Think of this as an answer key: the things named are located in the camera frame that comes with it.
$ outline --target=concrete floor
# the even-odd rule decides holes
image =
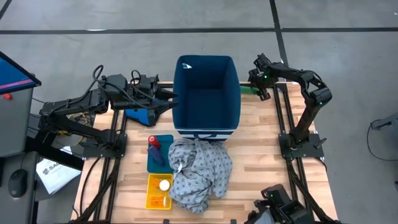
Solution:
[[[282,28],[398,27],[395,0],[277,0],[276,5]],[[13,0],[0,20],[0,31],[179,27],[274,27],[274,21],[269,2],[262,0]],[[398,112],[398,33],[282,35],[289,65],[316,71],[333,93],[315,122],[328,138],[324,151],[339,219],[396,223],[398,163],[373,158],[366,131],[371,121]],[[0,50],[37,75],[43,85],[34,96],[44,101],[80,96],[99,64],[105,75],[129,77],[138,69],[172,80],[180,55],[230,55],[244,81],[257,54],[280,60],[274,32],[0,35]],[[40,107],[33,102],[32,112]],[[372,132],[369,140],[377,155],[398,158],[389,128]],[[67,222],[77,185],[75,180],[40,202],[38,222]]]

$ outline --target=wooden workbench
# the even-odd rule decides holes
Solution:
[[[288,83],[287,86],[290,105],[295,124],[297,124],[305,108],[304,100],[298,85]],[[262,199],[261,190],[281,183],[290,193],[286,164],[280,155],[277,140],[280,129],[275,100],[273,92],[270,94],[272,98],[267,101],[260,101],[259,97],[255,95],[242,95],[239,127],[225,142],[228,154],[233,160],[228,191],[222,199],[210,197],[209,209],[202,215],[193,214],[175,204],[169,211],[145,209],[148,178],[147,138],[149,135],[156,134],[173,134],[175,139],[180,138],[179,133],[174,129],[172,110],[165,112],[153,128],[128,121],[126,128],[128,145],[126,155],[121,160],[112,223],[162,223],[165,218],[169,219],[171,223],[229,223],[231,219],[243,223],[247,220],[248,213],[255,209],[253,201]],[[279,95],[286,130],[289,130],[284,99],[282,93]],[[110,128],[112,115],[113,111],[109,110],[108,113],[97,116],[95,127],[98,129]],[[123,113],[119,113],[119,123],[122,120],[122,115]],[[79,208],[84,179],[94,160],[89,159],[85,162],[75,200],[76,209]],[[83,210],[98,192],[103,160],[101,159],[97,163],[88,179]],[[325,168],[315,159],[303,159],[303,163],[310,193],[326,214],[337,219]],[[105,217],[107,202],[108,193],[102,204],[102,219]]]

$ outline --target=yellow tray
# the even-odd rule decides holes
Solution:
[[[173,184],[173,174],[149,174],[145,208],[152,210],[170,210],[172,208],[172,199],[169,197],[169,191],[160,190],[159,186],[156,187],[154,184],[154,182],[159,180],[167,180],[170,183],[170,190]]]

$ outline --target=crumpled fabric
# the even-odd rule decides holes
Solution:
[[[169,195],[177,206],[193,213],[205,212],[208,196],[225,196],[232,171],[232,160],[223,142],[177,139],[169,149],[174,181]]]

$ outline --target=red cap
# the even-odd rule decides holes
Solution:
[[[157,149],[160,149],[160,144],[159,144],[156,136],[149,136],[148,143],[155,146]]]

